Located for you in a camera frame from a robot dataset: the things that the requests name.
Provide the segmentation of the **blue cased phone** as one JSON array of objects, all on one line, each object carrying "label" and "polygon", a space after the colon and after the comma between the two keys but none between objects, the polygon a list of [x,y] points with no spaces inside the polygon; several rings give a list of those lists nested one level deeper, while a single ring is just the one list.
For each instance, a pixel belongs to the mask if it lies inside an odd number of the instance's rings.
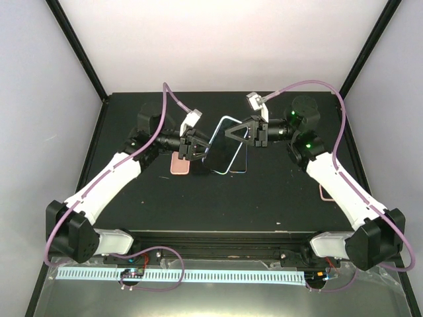
[{"label": "blue cased phone", "polygon": [[241,121],[230,116],[223,116],[210,139],[208,155],[202,162],[205,167],[216,174],[224,175],[230,172],[229,169],[241,145],[243,145],[225,136],[225,130],[234,123],[239,122]]}]

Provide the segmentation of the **pink phone case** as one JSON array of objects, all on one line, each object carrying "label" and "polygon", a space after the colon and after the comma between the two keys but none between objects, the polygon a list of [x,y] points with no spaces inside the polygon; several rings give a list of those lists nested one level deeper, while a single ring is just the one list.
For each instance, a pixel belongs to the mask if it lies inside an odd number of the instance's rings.
[{"label": "pink phone case", "polygon": [[185,158],[180,159],[178,152],[173,152],[171,156],[170,172],[172,175],[183,176],[190,172],[190,161]]}]

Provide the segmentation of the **pink cased phone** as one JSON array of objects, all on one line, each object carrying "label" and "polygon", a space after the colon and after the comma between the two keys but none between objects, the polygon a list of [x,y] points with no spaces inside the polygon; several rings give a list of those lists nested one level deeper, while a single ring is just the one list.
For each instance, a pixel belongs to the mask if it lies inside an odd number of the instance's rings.
[{"label": "pink cased phone", "polygon": [[334,201],[333,198],[331,198],[331,196],[327,194],[326,190],[321,185],[319,185],[319,195],[322,201],[325,201],[325,202]]},{"label": "pink cased phone", "polygon": [[247,153],[248,148],[246,145],[241,145],[233,164],[229,171],[234,174],[243,174],[247,172]]}]

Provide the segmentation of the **black phone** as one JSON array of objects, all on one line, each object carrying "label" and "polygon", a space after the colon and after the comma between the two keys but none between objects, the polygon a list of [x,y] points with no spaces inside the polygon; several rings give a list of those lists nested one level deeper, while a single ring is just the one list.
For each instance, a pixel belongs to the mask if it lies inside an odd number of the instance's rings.
[{"label": "black phone", "polygon": [[190,173],[195,176],[203,176],[211,173],[211,170],[204,166],[201,160],[195,160],[190,163]]}]

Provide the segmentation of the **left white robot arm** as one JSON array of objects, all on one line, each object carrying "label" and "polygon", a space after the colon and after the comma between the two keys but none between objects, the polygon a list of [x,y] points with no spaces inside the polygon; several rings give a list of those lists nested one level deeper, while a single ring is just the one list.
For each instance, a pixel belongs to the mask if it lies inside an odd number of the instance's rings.
[{"label": "left white robot arm", "polygon": [[97,255],[113,255],[126,263],[136,263],[142,248],[130,231],[97,229],[95,223],[105,207],[132,180],[144,172],[161,151],[177,153],[191,162],[205,156],[209,143],[195,126],[201,111],[177,102],[186,116],[178,130],[165,129],[167,105],[144,106],[134,127],[110,162],[83,188],[64,202],[53,200],[46,208],[46,246],[44,262],[48,266],[49,251],[56,250],[81,264]]}]

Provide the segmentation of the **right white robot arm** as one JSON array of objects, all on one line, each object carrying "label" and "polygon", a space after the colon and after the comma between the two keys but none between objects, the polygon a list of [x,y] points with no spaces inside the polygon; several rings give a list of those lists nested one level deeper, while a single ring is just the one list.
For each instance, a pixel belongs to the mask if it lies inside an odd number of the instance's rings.
[{"label": "right white robot arm", "polygon": [[317,103],[308,96],[294,98],[282,119],[271,119],[260,95],[247,101],[260,115],[225,130],[225,136],[252,147],[286,141],[292,161],[331,196],[348,219],[350,232],[322,232],[300,250],[301,260],[315,266],[324,258],[351,261],[363,271],[397,255],[404,245],[405,216],[389,210],[368,194],[328,152],[315,129],[320,120]]}]

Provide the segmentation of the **left small circuit board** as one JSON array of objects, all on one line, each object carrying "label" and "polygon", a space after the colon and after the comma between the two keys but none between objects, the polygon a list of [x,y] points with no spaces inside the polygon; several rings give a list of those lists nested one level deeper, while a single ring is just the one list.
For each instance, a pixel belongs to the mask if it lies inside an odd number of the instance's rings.
[{"label": "left small circuit board", "polygon": [[142,268],[127,268],[120,273],[121,279],[141,279],[145,270]]}]

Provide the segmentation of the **small circuit board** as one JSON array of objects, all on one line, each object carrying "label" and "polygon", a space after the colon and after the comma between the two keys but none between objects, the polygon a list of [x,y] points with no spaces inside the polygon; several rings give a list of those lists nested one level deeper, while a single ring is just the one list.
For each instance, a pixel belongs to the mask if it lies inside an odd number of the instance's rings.
[{"label": "small circuit board", "polygon": [[328,281],[332,276],[326,271],[305,271],[305,279],[308,281]]},{"label": "small circuit board", "polygon": [[142,268],[127,268],[120,273],[121,279],[141,279],[145,270]]}]

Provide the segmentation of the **right small circuit board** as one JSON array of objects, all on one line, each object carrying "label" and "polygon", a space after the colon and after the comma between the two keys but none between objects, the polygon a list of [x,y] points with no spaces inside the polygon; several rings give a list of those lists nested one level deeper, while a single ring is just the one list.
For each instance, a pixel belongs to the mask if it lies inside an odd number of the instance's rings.
[{"label": "right small circuit board", "polygon": [[305,271],[305,279],[308,281],[328,281],[332,276],[326,271]]}]

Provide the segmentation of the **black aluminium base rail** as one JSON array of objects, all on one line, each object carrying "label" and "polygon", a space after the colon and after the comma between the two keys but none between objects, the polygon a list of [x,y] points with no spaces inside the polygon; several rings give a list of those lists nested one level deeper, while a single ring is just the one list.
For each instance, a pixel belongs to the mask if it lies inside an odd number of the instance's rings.
[{"label": "black aluminium base rail", "polygon": [[367,270],[397,256],[403,242],[393,232],[367,236],[361,232],[208,232],[181,230],[115,231],[99,254],[125,259],[141,251],[164,258],[176,250],[185,260],[276,260],[284,267],[318,268],[329,260],[351,261]]}]

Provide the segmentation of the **right black frame post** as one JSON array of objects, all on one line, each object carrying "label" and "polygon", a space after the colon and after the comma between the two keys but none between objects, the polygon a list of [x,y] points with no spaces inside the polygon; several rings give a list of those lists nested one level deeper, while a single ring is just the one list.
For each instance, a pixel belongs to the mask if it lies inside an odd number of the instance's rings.
[{"label": "right black frame post", "polygon": [[371,53],[375,49],[376,45],[381,39],[384,31],[388,27],[390,21],[394,17],[401,3],[401,0],[388,0],[386,2],[383,10],[381,11],[375,24],[373,25],[371,32],[366,38],[364,45],[362,46],[355,62],[353,63],[346,79],[344,80],[340,88],[340,95],[343,100],[346,99],[348,93],[350,92],[351,88],[359,77]]}]

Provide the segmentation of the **black frame post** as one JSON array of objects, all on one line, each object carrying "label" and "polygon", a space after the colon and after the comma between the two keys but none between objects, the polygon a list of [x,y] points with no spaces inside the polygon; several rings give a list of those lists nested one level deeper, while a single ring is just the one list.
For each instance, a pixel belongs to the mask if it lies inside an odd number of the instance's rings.
[{"label": "black frame post", "polygon": [[366,38],[364,45],[362,46],[355,62],[353,63],[346,79],[344,80],[340,88],[340,95],[343,100],[346,99],[348,93],[350,92],[351,88],[359,77],[371,53],[375,49],[376,45],[381,39],[384,31],[388,27],[390,21],[394,17],[401,3],[401,0],[388,0],[386,2],[383,10],[381,11],[375,24],[373,25],[371,32]]},{"label": "black frame post", "polygon": [[96,94],[102,102],[108,102],[108,94],[104,89],[96,71],[93,67],[77,33],[71,25],[69,18],[67,17],[60,1],[58,0],[45,0],[49,10],[53,14],[56,22],[58,23],[63,35],[66,37],[73,53],[77,57],[81,67],[91,82]]}]

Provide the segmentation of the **left black frame post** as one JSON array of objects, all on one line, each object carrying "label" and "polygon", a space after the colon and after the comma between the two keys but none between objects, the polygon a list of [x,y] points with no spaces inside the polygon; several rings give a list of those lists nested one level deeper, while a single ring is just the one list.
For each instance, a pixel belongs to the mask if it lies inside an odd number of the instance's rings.
[{"label": "left black frame post", "polygon": [[102,102],[108,102],[108,94],[104,89],[96,71],[93,67],[77,33],[71,25],[69,18],[67,17],[60,1],[58,0],[45,0],[49,10],[53,14],[56,22],[58,23],[63,35],[66,37],[73,53],[77,57],[81,67],[91,82],[96,94]]}]

